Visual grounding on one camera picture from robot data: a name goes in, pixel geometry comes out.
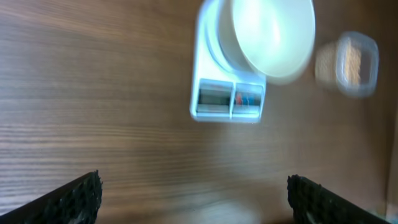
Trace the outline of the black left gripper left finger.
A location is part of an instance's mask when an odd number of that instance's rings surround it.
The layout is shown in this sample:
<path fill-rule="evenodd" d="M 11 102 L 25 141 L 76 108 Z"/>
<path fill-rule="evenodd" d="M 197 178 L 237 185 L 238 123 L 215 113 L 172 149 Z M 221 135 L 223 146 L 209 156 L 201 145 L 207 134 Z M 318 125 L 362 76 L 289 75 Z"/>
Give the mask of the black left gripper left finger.
<path fill-rule="evenodd" d="M 94 224 L 102 201 L 99 172 L 89 172 L 11 212 L 1 223 Z"/>

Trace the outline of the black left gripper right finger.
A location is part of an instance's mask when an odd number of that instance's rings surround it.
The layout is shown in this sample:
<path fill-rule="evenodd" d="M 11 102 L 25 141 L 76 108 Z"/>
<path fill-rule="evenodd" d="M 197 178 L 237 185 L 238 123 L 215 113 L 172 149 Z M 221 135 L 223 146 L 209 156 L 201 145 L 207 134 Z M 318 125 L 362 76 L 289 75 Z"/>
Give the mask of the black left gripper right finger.
<path fill-rule="evenodd" d="M 295 223 L 388 224 L 306 177 L 289 176 L 287 191 Z"/>

